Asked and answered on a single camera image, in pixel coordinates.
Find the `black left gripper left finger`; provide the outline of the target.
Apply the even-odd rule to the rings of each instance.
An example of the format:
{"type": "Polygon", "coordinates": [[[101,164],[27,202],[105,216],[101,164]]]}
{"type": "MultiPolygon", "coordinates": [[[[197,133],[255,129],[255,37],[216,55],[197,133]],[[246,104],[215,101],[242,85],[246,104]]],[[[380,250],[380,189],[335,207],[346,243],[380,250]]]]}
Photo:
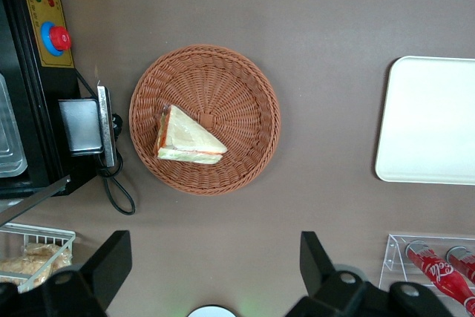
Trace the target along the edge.
{"type": "Polygon", "coordinates": [[[130,232],[118,230],[98,248],[79,271],[100,307],[107,310],[131,268],[130,232]]]}

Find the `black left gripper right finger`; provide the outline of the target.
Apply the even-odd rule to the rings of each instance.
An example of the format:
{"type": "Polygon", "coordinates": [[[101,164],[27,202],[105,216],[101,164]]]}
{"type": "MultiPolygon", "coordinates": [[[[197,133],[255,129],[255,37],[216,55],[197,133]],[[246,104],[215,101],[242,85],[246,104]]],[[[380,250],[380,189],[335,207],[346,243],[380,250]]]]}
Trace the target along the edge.
{"type": "Polygon", "coordinates": [[[315,232],[301,233],[300,272],[309,296],[314,296],[335,273],[335,267],[315,232]]]}

